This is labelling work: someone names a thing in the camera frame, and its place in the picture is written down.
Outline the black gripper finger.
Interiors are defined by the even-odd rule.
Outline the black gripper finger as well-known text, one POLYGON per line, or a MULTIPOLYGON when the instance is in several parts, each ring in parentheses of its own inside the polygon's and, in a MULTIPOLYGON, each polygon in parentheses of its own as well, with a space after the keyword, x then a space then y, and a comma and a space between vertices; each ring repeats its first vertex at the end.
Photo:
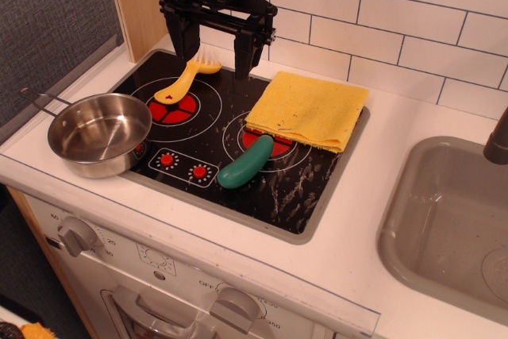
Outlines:
POLYGON ((168 5, 164 6, 164 17, 175 54, 189 61, 199 49, 199 24, 192 20, 189 12, 168 5))
POLYGON ((248 17, 236 31, 234 39, 235 77, 247 79, 250 71, 259 64, 265 34, 258 17, 248 17))

